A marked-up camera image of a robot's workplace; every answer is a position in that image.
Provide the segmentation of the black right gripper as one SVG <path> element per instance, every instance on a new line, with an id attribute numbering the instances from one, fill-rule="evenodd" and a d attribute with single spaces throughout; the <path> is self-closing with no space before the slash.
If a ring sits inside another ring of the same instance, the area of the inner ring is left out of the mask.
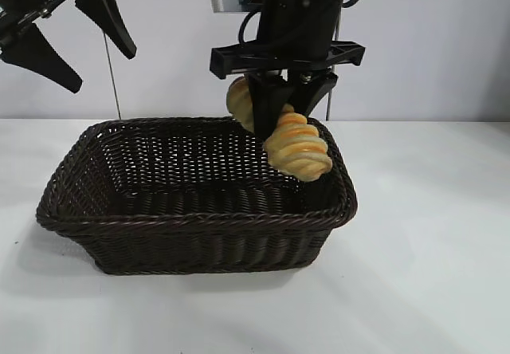
<path id="1" fill-rule="evenodd" d="M 219 79 L 250 73 L 256 137 L 272 135 L 287 101 L 295 112 L 310 115 L 338 81 L 335 73 L 323 70 L 362 62 L 364 46 L 333 38 L 332 15 L 339 7 L 317 11 L 308 7 L 295 15 L 299 9 L 281 2 L 250 0 L 214 9 L 222 14 L 246 14 L 237 43 L 211 50 L 210 71 Z M 256 74 L 286 69 L 302 72 L 289 75 L 291 85 L 281 75 Z"/>

